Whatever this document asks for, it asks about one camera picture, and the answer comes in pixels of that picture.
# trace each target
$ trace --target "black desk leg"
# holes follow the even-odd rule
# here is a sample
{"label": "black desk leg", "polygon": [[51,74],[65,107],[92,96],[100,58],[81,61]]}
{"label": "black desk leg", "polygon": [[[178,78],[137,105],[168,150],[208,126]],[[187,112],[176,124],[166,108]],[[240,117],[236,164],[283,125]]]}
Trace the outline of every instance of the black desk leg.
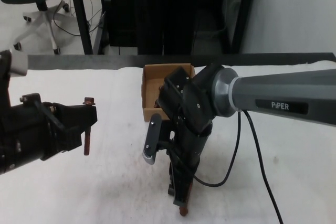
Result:
{"label": "black desk leg", "polygon": [[77,23],[80,37],[82,39],[84,53],[86,55],[92,55],[93,50],[83,0],[73,0],[73,5],[76,11]]}

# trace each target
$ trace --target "chair wheel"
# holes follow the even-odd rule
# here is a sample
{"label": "chair wheel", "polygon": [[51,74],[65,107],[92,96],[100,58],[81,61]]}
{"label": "chair wheel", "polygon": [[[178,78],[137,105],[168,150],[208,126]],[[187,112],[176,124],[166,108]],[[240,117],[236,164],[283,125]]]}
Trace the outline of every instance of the chair wheel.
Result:
{"label": "chair wheel", "polygon": [[64,6],[62,8],[65,10],[66,13],[70,12],[69,4],[64,4]]}
{"label": "chair wheel", "polygon": [[61,49],[59,49],[59,47],[57,49],[54,49],[54,54],[60,55],[61,54]]}
{"label": "chair wheel", "polygon": [[21,51],[21,49],[22,49],[20,42],[14,44],[13,46],[14,46],[15,50]]}
{"label": "chair wheel", "polygon": [[27,16],[23,16],[23,19],[24,19],[25,21],[27,21],[27,22],[32,22],[32,21],[31,21],[31,18],[29,18],[29,17],[27,17]]}

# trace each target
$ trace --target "chair base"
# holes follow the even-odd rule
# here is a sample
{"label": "chair base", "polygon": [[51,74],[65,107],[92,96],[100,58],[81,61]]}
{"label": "chair base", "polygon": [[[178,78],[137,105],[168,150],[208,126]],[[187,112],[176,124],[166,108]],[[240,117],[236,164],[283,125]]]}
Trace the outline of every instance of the chair base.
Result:
{"label": "chair base", "polygon": [[62,1],[61,4],[53,6],[51,8],[47,8],[46,10],[39,10],[32,13],[23,13],[24,20],[29,22],[30,24],[27,27],[25,27],[25,29],[21,31],[20,35],[14,39],[13,43],[14,48],[16,50],[21,50],[20,41],[25,39],[29,35],[33,34],[41,26],[41,24],[44,23],[48,28],[48,34],[51,44],[53,46],[54,53],[56,55],[59,55],[60,48],[58,47],[55,41],[54,33],[52,31],[53,29],[51,27],[51,22],[53,20],[64,21],[65,19],[73,19],[74,21],[76,21],[75,17],[69,17],[64,14],[58,13],[58,11],[60,11],[62,8],[66,12],[69,12],[68,4]]}

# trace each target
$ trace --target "black cable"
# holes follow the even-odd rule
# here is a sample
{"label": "black cable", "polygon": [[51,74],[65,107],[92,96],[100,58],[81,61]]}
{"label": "black cable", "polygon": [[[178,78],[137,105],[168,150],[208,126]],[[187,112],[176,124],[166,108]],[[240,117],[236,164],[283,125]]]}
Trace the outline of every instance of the black cable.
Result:
{"label": "black cable", "polygon": [[93,15],[93,17],[91,18],[91,19],[89,19],[88,21],[90,21],[90,20],[92,20],[101,10],[103,10],[103,8],[100,8],[100,10],[99,11],[97,11],[94,15]]}
{"label": "black cable", "polygon": [[90,0],[91,2],[91,23],[90,23],[90,28],[92,26],[92,19],[93,19],[93,3],[92,3],[92,0]]}
{"label": "black cable", "polygon": [[174,156],[176,156],[176,158],[179,160],[179,162],[181,162],[183,168],[191,175],[194,176],[194,179],[199,182],[200,184],[204,185],[204,186],[208,186],[208,187],[219,187],[222,186],[226,183],[227,179],[229,178],[233,163],[235,161],[236,155],[237,155],[237,151],[238,151],[238,147],[239,147],[239,140],[240,140],[240,129],[241,129],[241,115],[240,112],[238,112],[238,130],[237,130],[237,141],[236,141],[236,147],[235,150],[233,152],[233,156],[229,165],[229,169],[227,170],[227,173],[225,175],[225,178],[223,179],[222,182],[218,183],[218,184],[210,184],[207,182],[202,181],[201,179],[199,179],[196,175],[194,175],[192,173],[192,171],[188,168],[188,166],[184,163],[184,161],[182,161],[182,159],[176,154],[176,152],[174,151],[174,149],[170,149],[169,151],[174,154]]}
{"label": "black cable", "polygon": [[279,219],[279,223],[280,224],[284,224],[282,221],[282,217],[279,211],[279,208],[277,206],[277,203],[274,199],[273,193],[271,188],[269,187],[268,181],[267,181],[267,177],[266,177],[266,173],[265,173],[265,169],[264,169],[264,163],[263,163],[263,157],[261,156],[261,150],[260,150],[260,146],[259,146],[259,141],[258,141],[258,137],[257,137],[257,133],[256,133],[256,129],[254,128],[253,122],[252,122],[252,118],[249,115],[249,113],[247,111],[243,111],[246,115],[246,118],[248,120],[248,123],[250,124],[251,130],[252,130],[252,134],[253,134],[253,138],[254,138],[254,142],[256,143],[256,148],[257,148],[257,153],[258,153],[258,159],[259,159],[259,163],[260,163],[260,169],[261,169],[261,174],[263,175],[263,179],[269,194],[269,197],[272,200],[275,212],[277,213],[278,219]]}
{"label": "black cable", "polygon": [[[61,27],[60,27],[59,25],[57,25],[57,23],[55,22],[55,14],[57,13],[57,9],[61,6],[62,1],[63,1],[63,0],[61,0],[61,1],[59,2],[58,6],[57,6],[57,8],[56,8],[56,10],[55,10],[55,12],[54,12],[54,15],[53,15],[53,21],[54,21],[54,24],[55,24],[59,29],[61,29],[62,31],[65,31],[67,34],[70,34],[70,35],[75,36],[75,37],[79,37],[80,34],[72,34],[72,33],[68,32],[68,31],[64,30],[63,28],[61,28]],[[91,31],[89,31],[89,33],[92,32],[92,31],[94,31],[94,30],[96,30],[96,29],[98,28],[98,26],[100,25],[100,23],[101,23],[101,20],[99,20],[98,24],[94,27],[94,29],[92,29]]]}

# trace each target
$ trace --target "metal bolt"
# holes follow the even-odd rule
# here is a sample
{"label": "metal bolt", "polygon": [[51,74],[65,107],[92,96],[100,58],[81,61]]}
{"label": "metal bolt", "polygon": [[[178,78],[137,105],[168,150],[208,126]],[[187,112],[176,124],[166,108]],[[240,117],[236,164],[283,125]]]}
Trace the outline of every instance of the metal bolt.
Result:
{"label": "metal bolt", "polygon": [[95,104],[95,99],[92,97],[85,97],[84,98],[84,105],[96,105]]}
{"label": "metal bolt", "polygon": [[26,97],[20,97],[20,102],[26,102],[27,98]]}
{"label": "metal bolt", "polygon": [[21,143],[19,140],[16,141],[16,151],[21,152]]}
{"label": "metal bolt", "polygon": [[52,114],[54,114],[56,112],[56,108],[54,106],[49,107],[49,109],[52,112]]}
{"label": "metal bolt", "polygon": [[[92,106],[95,104],[95,99],[92,97],[85,97],[84,98],[84,105]],[[85,130],[85,137],[84,137],[84,155],[88,156],[90,154],[90,141],[91,141],[91,127],[88,127]]]}

